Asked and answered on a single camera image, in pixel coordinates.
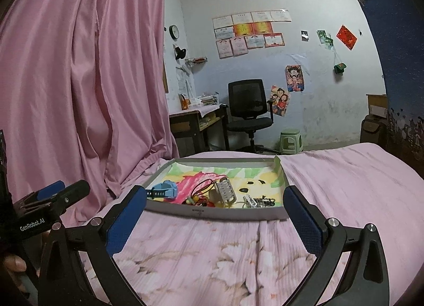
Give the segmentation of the left hand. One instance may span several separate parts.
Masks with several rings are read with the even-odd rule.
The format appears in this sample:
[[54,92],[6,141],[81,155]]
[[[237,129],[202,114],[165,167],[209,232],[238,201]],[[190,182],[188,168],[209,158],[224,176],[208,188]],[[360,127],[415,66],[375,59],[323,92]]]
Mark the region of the left hand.
[[3,260],[3,265],[8,272],[22,273],[26,272],[26,262],[18,256],[7,256]]

